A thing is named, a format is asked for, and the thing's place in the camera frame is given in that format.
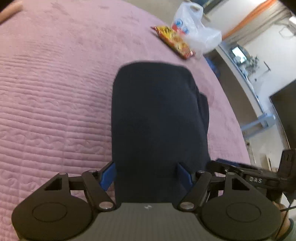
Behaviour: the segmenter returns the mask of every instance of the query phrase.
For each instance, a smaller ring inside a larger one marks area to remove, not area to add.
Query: silver screw
[[[183,210],[191,210],[194,209],[194,204],[192,202],[183,202],[180,204],[180,208]]]
[[[111,203],[111,202],[101,202],[100,204],[99,204],[99,207],[101,208],[101,209],[103,209],[103,210],[108,210],[108,209],[111,209],[111,208],[113,208],[113,203]]]

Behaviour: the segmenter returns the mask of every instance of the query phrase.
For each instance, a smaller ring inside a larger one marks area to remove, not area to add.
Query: wooden stick
[[[22,10],[22,1],[14,1],[0,12],[0,24]]]

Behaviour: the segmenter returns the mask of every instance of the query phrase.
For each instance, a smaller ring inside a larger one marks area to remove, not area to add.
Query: pink bedspread
[[[131,4],[25,0],[0,25],[0,240],[16,240],[11,213],[58,172],[111,161],[112,83],[131,61],[185,65],[210,105],[209,151],[249,163],[230,104],[205,59],[181,60]]]

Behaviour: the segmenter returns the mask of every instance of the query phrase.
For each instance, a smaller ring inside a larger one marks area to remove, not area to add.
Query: blue logo on plastic bag
[[[176,26],[177,26],[178,28],[180,28],[180,27],[183,26],[183,21],[182,21],[181,19],[177,19],[177,20],[175,21],[175,24],[176,24]]]
[[[185,34],[189,34],[189,29],[188,29],[187,27],[184,27],[184,28],[182,29],[182,31],[183,31],[183,33],[185,33]]]

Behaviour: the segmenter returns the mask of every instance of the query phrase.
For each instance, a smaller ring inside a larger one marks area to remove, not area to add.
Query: dark cloth item
[[[165,63],[122,67],[113,84],[116,202],[178,203],[177,163],[205,170],[209,106],[190,71]]]

